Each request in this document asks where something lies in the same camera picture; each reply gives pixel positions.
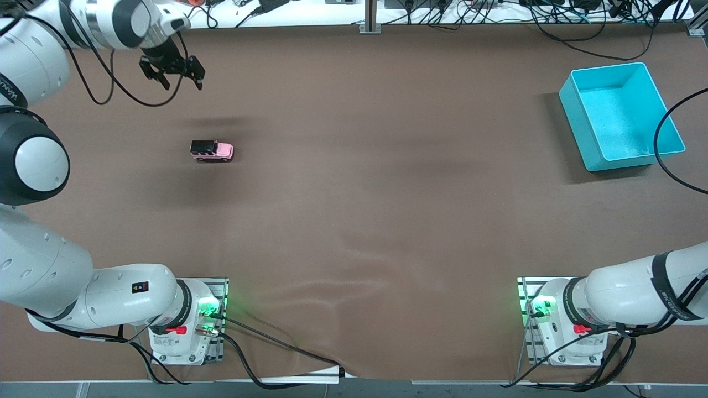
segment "black label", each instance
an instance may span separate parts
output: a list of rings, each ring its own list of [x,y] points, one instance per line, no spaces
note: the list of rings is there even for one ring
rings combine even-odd
[[[25,95],[2,73],[0,73],[0,93],[3,97],[10,100],[13,105],[27,108],[27,98],[25,98]]]
[[[132,289],[130,289],[131,293],[142,293],[146,291],[148,291],[147,282],[133,283]]]

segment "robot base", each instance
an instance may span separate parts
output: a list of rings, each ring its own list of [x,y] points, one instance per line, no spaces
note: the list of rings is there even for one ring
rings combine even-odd
[[[187,320],[179,331],[158,335],[150,333],[150,346],[155,358],[165,365],[204,365],[221,362],[224,341],[215,337],[224,331],[221,319],[208,314],[223,315],[229,289],[228,278],[182,278],[192,294]]]
[[[585,334],[577,329],[579,326],[571,322],[564,308],[563,291],[569,278],[519,280],[522,308],[527,314],[544,314],[543,317],[525,319],[525,324],[530,326],[526,337],[527,346],[531,345],[529,354],[532,363]],[[586,337],[555,353],[547,362],[555,366],[599,366],[607,348],[607,335],[608,333],[603,333]]]

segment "brown mat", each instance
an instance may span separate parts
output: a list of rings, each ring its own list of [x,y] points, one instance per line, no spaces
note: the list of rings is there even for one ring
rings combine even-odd
[[[254,326],[388,379],[507,380],[522,336],[518,276],[586,275],[708,239],[706,198],[658,167],[584,171],[556,92],[572,69],[613,62],[528,26],[385,30],[189,32],[204,91],[187,81],[162,109],[121,93],[94,106],[75,76],[35,109],[66,144],[72,177],[29,214],[86,247],[96,267],[228,275],[232,311],[289,336]],[[629,56],[647,36],[611,26],[583,46]],[[164,98],[138,57],[117,53],[119,77]],[[89,53],[80,60],[103,93],[105,75]],[[708,52],[680,26],[660,29],[641,60],[669,104],[708,83]],[[669,164],[708,186],[704,114],[698,101],[677,112],[688,149]],[[194,163],[190,141],[211,138],[240,160]],[[128,347],[40,333],[21,309],[0,309],[3,381],[146,377]],[[232,334],[260,376],[320,367]],[[642,338],[623,380],[706,383],[704,340],[687,327]],[[230,348],[223,364],[179,374],[245,376]]]

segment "blue plastic bin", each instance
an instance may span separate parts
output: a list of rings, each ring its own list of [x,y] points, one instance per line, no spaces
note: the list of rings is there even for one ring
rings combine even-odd
[[[574,70],[559,95],[588,171],[656,161],[654,132],[666,106],[644,63]],[[686,150],[671,118],[658,144],[663,158]]]

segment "metal bracket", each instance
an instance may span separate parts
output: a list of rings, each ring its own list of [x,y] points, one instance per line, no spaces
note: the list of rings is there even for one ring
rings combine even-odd
[[[380,35],[381,24],[376,23],[377,0],[365,0],[364,24],[359,25],[359,33],[362,35]]]
[[[705,36],[703,27],[708,23],[708,4],[696,11],[696,14],[686,23],[686,31],[691,38],[702,38]]]

